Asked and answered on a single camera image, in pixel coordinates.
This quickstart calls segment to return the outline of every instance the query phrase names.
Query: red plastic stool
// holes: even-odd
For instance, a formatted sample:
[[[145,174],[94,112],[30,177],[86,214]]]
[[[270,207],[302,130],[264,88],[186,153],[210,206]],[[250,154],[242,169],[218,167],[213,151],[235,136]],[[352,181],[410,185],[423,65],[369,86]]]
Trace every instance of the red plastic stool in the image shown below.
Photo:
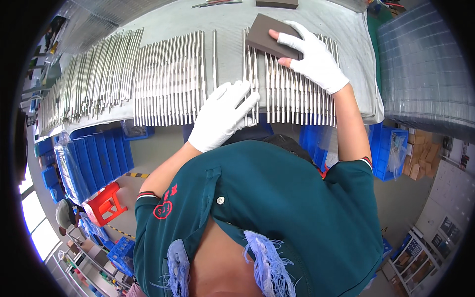
[[[94,199],[83,202],[83,207],[87,216],[97,226],[102,227],[106,225],[108,222],[112,221],[127,210],[127,207],[121,208],[119,200],[117,199],[117,191],[119,189],[119,184],[113,182],[107,185]],[[117,208],[116,211],[112,210],[112,207],[114,206]],[[112,215],[107,219],[104,219],[102,216],[106,212],[110,212]]]

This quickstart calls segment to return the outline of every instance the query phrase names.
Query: white glove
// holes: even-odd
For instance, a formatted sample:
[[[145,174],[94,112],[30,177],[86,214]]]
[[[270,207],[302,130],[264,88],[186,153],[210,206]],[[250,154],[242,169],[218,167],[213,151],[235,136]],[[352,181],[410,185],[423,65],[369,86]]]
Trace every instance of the white glove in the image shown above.
[[[260,99],[258,92],[252,92],[237,107],[250,89],[251,84],[246,80],[238,80],[233,85],[229,82],[220,85],[199,111],[188,142],[205,153],[220,147],[237,130],[244,128],[244,117]],[[253,124],[248,118],[247,125],[257,123]]]
[[[350,82],[336,65],[327,46],[315,34],[297,22],[285,20],[283,23],[294,28],[302,37],[300,39],[285,33],[279,34],[278,43],[295,48],[304,54],[302,60],[292,60],[290,62],[290,69],[317,83],[330,94],[341,90]]]

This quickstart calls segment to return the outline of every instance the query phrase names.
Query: frayed fabric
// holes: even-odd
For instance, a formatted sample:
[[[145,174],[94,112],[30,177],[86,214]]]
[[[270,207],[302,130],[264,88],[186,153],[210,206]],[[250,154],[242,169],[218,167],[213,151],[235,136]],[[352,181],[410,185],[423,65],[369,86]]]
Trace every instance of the frayed fabric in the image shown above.
[[[171,290],[174,297],[188,297],[190,283],[190,262],[185,251],[185,246],[181,239],[175,240],[168,247],[167,252],[168,274],[160,277],[163,278],[161,283],[165,286],[150,283],[154,287]]]
[[[256,284],[266,297],[295,297],[295,285],[292,283],[291,275],[288,274],[285,266],[293,262],[286,258],[280,258],[277,249],[283,244],[280,240],[270,240],[269,238],[253,231],[244,231],[248,244],[244,248],[243,256],[246,263],[247,251],[252,250],[256,257],[254,262],[254,278]],[[188,297],[190,283],[190,263],[186,254],[183,241],[175,240],[168,247],[168,272],[159,278],[158,283],[150,284],[154,287],[171,290],[174,297]]]
[[[280,240],[269,238],[253,231],[244,231],[248,244],[244,248],[243,256],[246,263],[247,251],[251,248],[256,261],[254,262],[254,278],[256,284],[266,297],[295,297],[295,286],[290,279],[285,266],[293,265],[292,261],[280,258],[277,248],[283,243]]]

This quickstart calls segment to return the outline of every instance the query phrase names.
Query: person in cap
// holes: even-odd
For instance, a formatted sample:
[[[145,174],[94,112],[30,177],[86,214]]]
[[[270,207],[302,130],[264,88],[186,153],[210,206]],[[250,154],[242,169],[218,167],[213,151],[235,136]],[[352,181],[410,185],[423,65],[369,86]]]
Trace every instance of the person in cap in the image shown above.
[[[74,227],[77,227],[79,219],[81,219],[80,212],[85,212],[84,208],[74,204],[68,198],[61,199],[56,204],[56,221],[59,225],[59,233],[62,236],[66,235],[66,230],[69,226],[74,225]]]

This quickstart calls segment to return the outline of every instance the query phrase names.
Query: brown sanding block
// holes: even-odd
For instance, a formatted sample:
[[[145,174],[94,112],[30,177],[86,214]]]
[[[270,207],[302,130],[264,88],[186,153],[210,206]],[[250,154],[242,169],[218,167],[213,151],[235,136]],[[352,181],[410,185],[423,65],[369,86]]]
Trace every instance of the brown sanding block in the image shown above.
[[[256,0],[256,6],[296,9],[298,0]]]
[[[277,40],[270,37],[269,29],[300,38],[300,35],[294,30],[294,28],[259,13],[254,20],[251,29],[249,29],[249,34],[246,38],[246,45],[276,56],[277,58],[289,57],[295,60],[302,59],[303,55],[301,52],[286,45],[278,44]]]

